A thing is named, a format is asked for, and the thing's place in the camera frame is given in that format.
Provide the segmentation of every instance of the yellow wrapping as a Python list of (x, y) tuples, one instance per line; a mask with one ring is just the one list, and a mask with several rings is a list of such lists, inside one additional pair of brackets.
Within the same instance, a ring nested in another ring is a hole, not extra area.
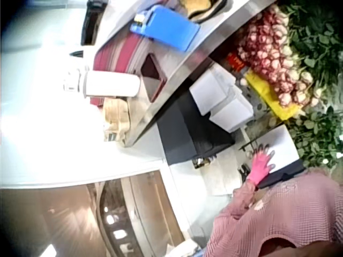
[(245, 74), (245, 78), (281, 120), (288, 120), (300, 109), (300, 106), (295, 103), (290, 104), (286, 108), (281, 107), (278, 97), (271, 89), (269, 83), (260, 78), (252, 69), (249, 69)]

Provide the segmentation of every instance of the floor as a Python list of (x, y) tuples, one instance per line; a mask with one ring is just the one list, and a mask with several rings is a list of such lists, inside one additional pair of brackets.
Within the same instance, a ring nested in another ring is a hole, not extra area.
[(195, 169), (188, 161), (169, 167), (190, 224), (189, 234), (201, 247), (210, 238), (215, 217), (230, 203), (233, 189), (241, 186), (237, 168), (244, 162), (245, 153), (238, 149), (245, 138), (242, 131), (233, 136), (236, 144), (220, 152), (208, 166)]

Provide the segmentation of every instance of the black cabinet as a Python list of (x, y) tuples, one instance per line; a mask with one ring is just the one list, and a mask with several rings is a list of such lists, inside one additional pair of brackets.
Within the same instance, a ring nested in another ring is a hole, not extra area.
[(202, 116), (189, 92), (187, 79), (156, 117), (169, 165), (206, 158), (235, 143), (231, 135)]

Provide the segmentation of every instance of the hand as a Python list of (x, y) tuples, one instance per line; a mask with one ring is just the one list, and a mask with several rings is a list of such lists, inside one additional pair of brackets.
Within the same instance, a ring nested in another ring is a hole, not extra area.
[(256, 186), (264, 179), (269, 172), (275, 168), (274, 164), (268, 165), (270, 159), (274, 156), (275, 151), (268, 155), (269, 145), (263, 147), (259, 145), (254, 151), (252, 157), (252, 169), (247, 179), (251, 180)]

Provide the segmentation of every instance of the pink checkered shirt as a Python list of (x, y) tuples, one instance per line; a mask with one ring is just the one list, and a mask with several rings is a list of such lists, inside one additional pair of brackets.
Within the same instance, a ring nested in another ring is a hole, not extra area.
[(258, 257), (262, 244), (281, 238), (296, 247), (343, 242), (343, 190), (311, 173), (277, 184), (249, 209), (255, 186), (245, 182), (214, 220), (205, 257)]

